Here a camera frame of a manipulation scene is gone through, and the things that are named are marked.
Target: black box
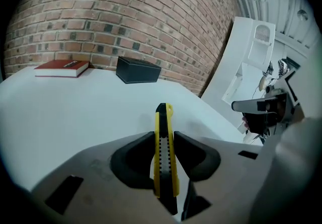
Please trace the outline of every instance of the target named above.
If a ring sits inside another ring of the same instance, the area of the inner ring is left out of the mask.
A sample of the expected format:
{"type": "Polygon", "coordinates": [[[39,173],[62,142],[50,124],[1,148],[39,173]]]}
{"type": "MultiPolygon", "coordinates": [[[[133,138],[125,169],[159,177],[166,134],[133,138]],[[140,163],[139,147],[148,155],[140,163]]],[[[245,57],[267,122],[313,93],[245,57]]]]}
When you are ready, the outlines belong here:
{"type": "Polygon", "coordinates": [[[116,75],[126,84],[155,83],[161,67],[150,62],[119,56],[116,75]]]}

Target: brick wall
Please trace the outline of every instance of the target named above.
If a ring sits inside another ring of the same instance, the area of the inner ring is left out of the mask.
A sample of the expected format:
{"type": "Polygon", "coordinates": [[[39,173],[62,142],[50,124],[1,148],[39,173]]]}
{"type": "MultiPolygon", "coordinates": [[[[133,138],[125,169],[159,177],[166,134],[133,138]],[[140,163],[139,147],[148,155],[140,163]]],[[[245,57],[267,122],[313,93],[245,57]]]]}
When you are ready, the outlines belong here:
{"type": "Polygon", "coordinates": [[[236,0],[21,0],[7,31],[6,77],[52,59],[115,70],[125,55],[200,95],[238,13],[236,0]]]}

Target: white panel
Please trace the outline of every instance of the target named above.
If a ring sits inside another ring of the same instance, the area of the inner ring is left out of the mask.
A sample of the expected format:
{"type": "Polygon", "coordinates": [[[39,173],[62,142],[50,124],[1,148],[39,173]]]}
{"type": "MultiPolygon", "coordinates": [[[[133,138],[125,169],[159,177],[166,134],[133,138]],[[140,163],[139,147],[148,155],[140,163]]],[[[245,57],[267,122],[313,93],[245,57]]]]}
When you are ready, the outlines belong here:
{"type": "Polygon", "coordinates": [[[304,45],[306,45],[308,48],[311,48],[311,46],[314,46],[318,40],[321,39],[321,33],[319,32],[319,28],[314,22],[308,31],[308,34],[303,42],[304,45]]]}
{"type": "Polygon", "coordinates": [[[303,0],[303,4],[301,5],[301,9],[305,10],[307,12],[308,19],[307,21],[302,21],[302,25],[300,28],[300,32],[298,31],[295,40],[301,42],[304,45],[308,45],[306,38],[311,36],[313,33],[316,33],[316,30],[312,29],[314,28],[315,18],[313,10],[310,6],[310,4],[307,2],[307,0],[303,0]]]}
{"type": "Polygon", "coordinates": [[[301,0],[295,0],[294,3],[294,8],[292,10],[293,14],[290,15],[290,29],[288,31],[287,36],[294,38],[299,26],[300,26],[300,20],[297,17],[297,12],[300,10],[300,4],[301,4],[301,0]]]}
{"type": "Polygon", "coordinates": [[[286,26],[285,26],[285,30],[284,30],[285,35],[288,35],[288,33],[289,33],[289,30],[291,27],[291,20],[294,15],[294,11],[295,11],[295,0],[290,0],[289,1],[289,11],[288,11],[288,20],[286,22],[286,26]]]}
{"type": "Polygon", "coordinates": [[[278,10],[278,22],[276,23],[276,30],[283,32],[286,26],[286,21],[288,18],[290,0],[279,0],[279,3],[276,6],[278,10]]]}

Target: white curved wall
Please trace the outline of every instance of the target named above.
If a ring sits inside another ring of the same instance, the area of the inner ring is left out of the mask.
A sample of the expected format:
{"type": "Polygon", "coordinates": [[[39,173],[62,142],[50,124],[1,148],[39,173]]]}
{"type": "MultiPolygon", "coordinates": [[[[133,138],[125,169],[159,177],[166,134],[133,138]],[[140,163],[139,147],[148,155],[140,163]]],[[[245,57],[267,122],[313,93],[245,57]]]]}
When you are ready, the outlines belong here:
{"type": "Polygon", "coordinates": [[[245,17],[276,25],[275,39],[290,48],[287,48],[288,56],[294,61],[294,58],[306,58],[322,39],[307,0],[238,1],[245,17]],[[306,12],[306,21],[297,15],[299,10],[306,12]]]}

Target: black rectangular slot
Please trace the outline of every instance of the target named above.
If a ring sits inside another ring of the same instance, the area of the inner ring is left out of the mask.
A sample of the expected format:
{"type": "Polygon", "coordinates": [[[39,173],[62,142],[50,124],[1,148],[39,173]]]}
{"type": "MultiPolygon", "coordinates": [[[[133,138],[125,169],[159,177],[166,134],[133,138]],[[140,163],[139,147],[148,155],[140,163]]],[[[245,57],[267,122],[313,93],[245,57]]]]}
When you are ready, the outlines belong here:
{"type": "Polygon", "coordinates": [[[248,152],[248,151],[241,151],[238,155],[244,156],[246,158],[250,158],[250,159],[253,159],[253,160],[256,160],[258,154],[251,153],[251,152],[248,152]]]}
{"type": "Polygon", "coordinates": [[[67,177],[46,199],[46,205],[63,215],[83,180],[83,178],[75,176],[67,177]]]}
{"type": "Polygon", "coordinates": [[[292,94],[292,97],[293,97],[294,102],[297,102],[297,97],[296,97],[295,93],[293,92],[293,90],[292,90],[292,88],[291,88],[290,84],[288,83],[288,81],[290,80],[290,78],[291,78],[294,74],[295,74],[295,72],[291,73],[288,77],[286,77],[286,78],[285,78],[285,81],[286,81],[286,84],[287,84],[288,88],[289,88],[289,89],[290,89],[290,91],[291,91],[291,94],[292,94]]]}

